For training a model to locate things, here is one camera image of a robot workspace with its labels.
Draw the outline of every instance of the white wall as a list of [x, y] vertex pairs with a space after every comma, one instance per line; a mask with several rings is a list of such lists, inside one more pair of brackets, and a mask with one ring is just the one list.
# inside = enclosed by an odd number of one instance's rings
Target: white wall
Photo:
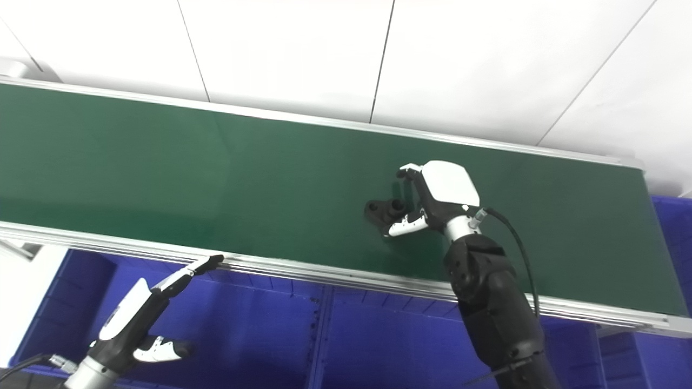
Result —
[[0, 253], [0, 368], [9, 366], [65, 253], [61, 246], [43, 246], [32, 261]]
[[652, 192], [683, 195], [690, 8], [0, 0], [0, 56], [33, 58], [72, 84], [634, 157]]

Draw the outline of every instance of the cable connector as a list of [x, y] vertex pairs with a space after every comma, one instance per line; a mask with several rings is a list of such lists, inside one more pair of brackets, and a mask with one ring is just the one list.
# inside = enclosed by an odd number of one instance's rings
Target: cable connector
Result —
[[485, 211], [485, 208], [481, 208], [476, 212], [476, 214], [471, 218], [470, 222], [468, 223], [468, 226], [472, 229], [478, 228], [478, 226], [483, 222], [483, 219], [488, 216], [488, 212]]
[[48, 359], [48, 362], [50, 362], [51, 365], [55, 366], [56, 368], [59, 368], [67, 374], [75, 374], [75, 372], [77, 371], [76, 363], [58, 354], [51, 355], [51, 357]]

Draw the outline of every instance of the blue plastic crate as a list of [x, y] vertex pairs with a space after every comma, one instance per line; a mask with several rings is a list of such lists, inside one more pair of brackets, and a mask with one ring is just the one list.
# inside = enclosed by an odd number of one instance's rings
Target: blue plastic crate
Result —
[[[69, 251], [13, 361], [58, 353], [79, 361], [139, 277], [180, 265]], [[565, 389], [605, 389], [595, 326], [544, 318]], [[281, 278], [212, 271], [171, 300], [153, 334], [197, 344], [186, 360], [140, 364], [126, 388], [458, 389], [488, 368], [456, 304]], [[46, 366], [31, 371], [65, 377]], [[495, 388], [489, 379], [472, 388]]]
[[600, 343], [609, 389], [692, 388], [689, 339], [628, 332]]
[[[179, 265], [69, 251], [13, 363], [58, 353], [80, 361], [140, 277], [156, 284]], [[311, 369], [324, 287], [228, 271], [195, 278], [171, 299], [152, 334], [191, 340], [182, 361], [140, 364], [119, 386], [303, 389]], [[47, 367], [33, 372], [64, 375]]]
[[692, 199], [652, 197], [680, 288], [692, 314]]
[[[336, 288], [324, 389], [454, 388], [487, 374], [453, 302]], [[564, 389], [606, 389], [596, 326], [543, 318]], [[471, 389], [497, 388], [493, 379]]]

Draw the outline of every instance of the silver metal cylinder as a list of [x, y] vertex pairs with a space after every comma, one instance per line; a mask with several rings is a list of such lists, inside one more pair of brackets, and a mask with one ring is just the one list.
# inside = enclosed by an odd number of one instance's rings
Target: silver metal cylinder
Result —
[[450, 220], [444, 227], [444, 236], [449, 239], [449, 242], [454, 242], [455, 240], [471, 235], [474, 233], [480, 234], [478, 228], [471, 228], [469, 222], [471, 218], [469, 216], [457, 216]]
[[108, 389], [117, 378], [118, 375], [113, 370], [87, 356], [75, 374], [65, 381], [64, 386], [68, 389]]

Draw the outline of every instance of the black cable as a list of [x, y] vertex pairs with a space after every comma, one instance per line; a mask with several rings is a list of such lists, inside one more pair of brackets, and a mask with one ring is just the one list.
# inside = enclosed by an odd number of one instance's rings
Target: black cable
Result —
[[526, 248], [524, 247], [521, 238], [519, 238], [519, 234], [517, 234], [514, 227], [512, 227], [512, 225], [509, 223], [509, 220], [501, 213], [492, 208], [485, 208], [485, 211], [488, 213], [488, 215], [492, 215], [500, 223], [504, 224], [504, 226], [507, 227], [509, 232], [514, 237], [514, 240], [517, 242], [517, 246], [519, 246], [519, 251], [521, 252], [522, 259], [524, 260], [524, 266], [526, 266], [526, 273], [529, 276], [529, 286], [531, 287], [531, 294], [534, 295], [534, 312], [536, 313], [537, 318], [540, 317], [540, 308], [538, 307], [538, 292], [536, 291], [536, 285], [534, 284], [534, 276], [531, 272], [531, 262], [529, 262], [529, 255], [526, 254]]
[[22, 362], [19, 362], [17, 365], [12, 366], [11, 368], [8, 368], [5, 370], [5, 372], [0, 375], [0, 382], [2, 382], [5, 378], [9, 377], [10, 375], [20, 371], [21, 369], [28, 368], [31, 365], [36, 365], [37, 363], [41, 362], [48, 362], [48, 360], [52, 357], [52, 354], [42, 354], [42, 355], [37, 355], [37, 356], [32, 356], [29, 359], [25, 359]]
[[530, 358], [526, 358], [526, 359], [522, 359], [521, 361], [518, 361], [518, 362], [510, 363], [509, 365], [504, 366], [503, 368], [494, 370], [494, 371], [492, 371], [488, 374], [482, 375], [480, 377], [476, 377], [470, 381], [466, 381], [466, 382], [464, 382], [463, 386], [473, 385], [474, 383], [479, 383], [481, 381], [485, 381], [488, 378], [497, 377], [500, 374], [512, 371], [512, 370], [514, 370], [514, 369], [516, 369], [522, 365], [526, 365], [528, 362], [531, 362]]

